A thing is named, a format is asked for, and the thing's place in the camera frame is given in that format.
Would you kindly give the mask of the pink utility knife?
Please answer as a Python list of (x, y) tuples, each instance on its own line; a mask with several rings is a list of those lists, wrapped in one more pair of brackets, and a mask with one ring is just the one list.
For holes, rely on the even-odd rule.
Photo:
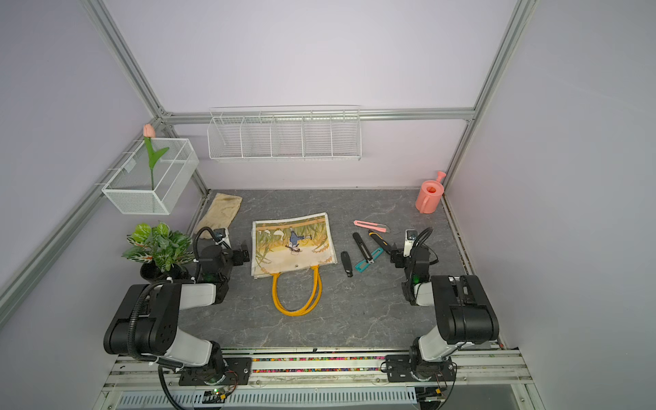
[(391, 231), (391, 229), (387, 225), (363, 221), (363, 220), (355, 220), (353, 224), (355, 227), (360, 227), (379, 233), (389, 233)]

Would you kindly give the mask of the slim black utility knife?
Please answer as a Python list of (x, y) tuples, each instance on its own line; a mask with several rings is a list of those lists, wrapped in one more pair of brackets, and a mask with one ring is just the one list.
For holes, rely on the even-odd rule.
[(360, 234), (358, 232), (354, 232), (352, 234), (352, 237), (355, 240), (355, 242), (356, 242), (360, 252), (362, 253), (363, 257), (365, 259), (370, 260), (372, 258), (372, 253), (367, 248), (367, 246), (366, 246), (364, 240), (362, 239), (362, 237), (360, 236)]

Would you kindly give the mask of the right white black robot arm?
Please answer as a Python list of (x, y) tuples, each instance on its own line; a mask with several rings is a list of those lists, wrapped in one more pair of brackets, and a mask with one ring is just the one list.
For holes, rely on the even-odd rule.
[(381, 370), (391, 383), (453, 382), (457, 365), (451, 355), (499, 337), (499, 322), (480, 279), (431, 275), (430, 257), (425, 247), (408, 253), (391, 250), (391, 263), (406, 275), (401, 285), (405, 299), (413, 306), (433, 308), (436, 318), (435, 326), (415, 338), (408, 353), (385, 357)]

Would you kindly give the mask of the teal utility knife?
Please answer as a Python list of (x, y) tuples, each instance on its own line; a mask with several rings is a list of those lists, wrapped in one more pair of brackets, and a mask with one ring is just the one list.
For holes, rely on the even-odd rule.
[(375, 249), (375, 251), (372, 252), (372, 258), (370, 260), (365, 259), (360, 261), (355, 266), (355, 270), (358, 271), (359, 273), (365, 272), (367, 268), (369, 268), (382, 254), (384, 254), (384, 250), (382, 248)]

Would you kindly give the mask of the small black utility knife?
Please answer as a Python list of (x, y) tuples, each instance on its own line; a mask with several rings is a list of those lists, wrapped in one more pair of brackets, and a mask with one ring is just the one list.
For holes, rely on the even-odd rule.
[(353, 265), (348, 251), (342, 251), (340, 254), (343, 270), (349, 278), (353, 277)]

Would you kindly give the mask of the illustrated tote bag yellow handles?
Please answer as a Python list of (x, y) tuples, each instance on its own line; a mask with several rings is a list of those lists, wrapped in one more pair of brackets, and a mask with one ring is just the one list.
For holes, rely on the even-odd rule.
[[(252, 223), (251, 277), (272, 279), (273, 305), (287, 317), (312, 312), (323, 294), (319, 269), (338, 262), (326, 213), (282, 220), (257, 220)], [(309, 300), (297, 310), (284, 307), (278, 295), (278, 282), (284, 273), (309, 269), (313, 288)]]

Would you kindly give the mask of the black yellow utility knife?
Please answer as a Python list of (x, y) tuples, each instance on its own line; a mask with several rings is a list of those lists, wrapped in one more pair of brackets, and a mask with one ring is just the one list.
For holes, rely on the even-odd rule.
[(391, 245), (387, 241), (385, 241), (378, 232), (369, 231), (368, 235), (385, 253), (387, 253), (388, 255), (391, 254), (392, 251)]

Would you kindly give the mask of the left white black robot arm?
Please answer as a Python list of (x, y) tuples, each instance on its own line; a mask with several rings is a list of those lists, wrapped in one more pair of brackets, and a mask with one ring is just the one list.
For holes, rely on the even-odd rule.
[(218, 343), (181, 330), (179, 313), (221, 303), (232, 268), (249, 259), (246, 244), (237, 249), (216, 244), (203, 249), (200, 267), (223, 273), (225, 277), (220, 282), (167, 279), (131, 286), (105, 333), (104, 350), (175, 372), (180, 375), (181, 386), (246, 385), (252, 360), (227, 359)]

